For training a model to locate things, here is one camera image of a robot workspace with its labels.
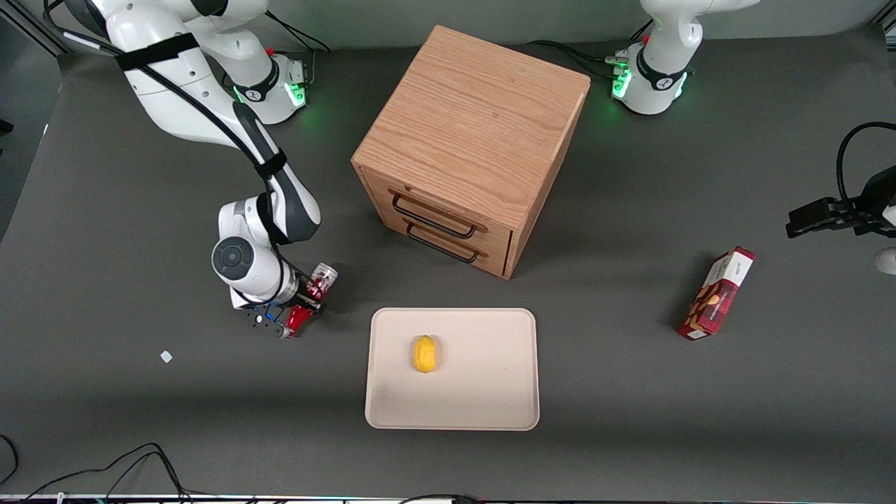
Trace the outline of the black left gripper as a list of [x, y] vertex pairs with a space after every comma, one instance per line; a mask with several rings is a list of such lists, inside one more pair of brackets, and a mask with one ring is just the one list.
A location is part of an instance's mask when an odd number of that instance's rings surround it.
[[[894, 237], [895, 167], [884, 169], [868, 179], [857, 197], [848, 197], [843, 179], [843, 168], [836, 168], [839, 191], [839, 216], [833, 229], [852, 229], [861, 236], [868, 233]], [[831, 227], [837, 215], [837, 199], [823, 197], [793, 210], [788, 214], [786, 233], [788, 239], [796, 239], [810, 232]]]

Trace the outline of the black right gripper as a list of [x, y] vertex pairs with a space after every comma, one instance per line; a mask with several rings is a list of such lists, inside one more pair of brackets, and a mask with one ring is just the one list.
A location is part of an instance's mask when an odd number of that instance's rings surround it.
[[316, 300], [308, 295], [326, 294], [326, 281], [322, 278], [308, 278], [300, 269], [294, 267], [291, 262], [282, 262], [283, 283], [277, 294], [278, 307], [300, 307], [312, 314], [322, 314], [326, 310], [326, 303]]

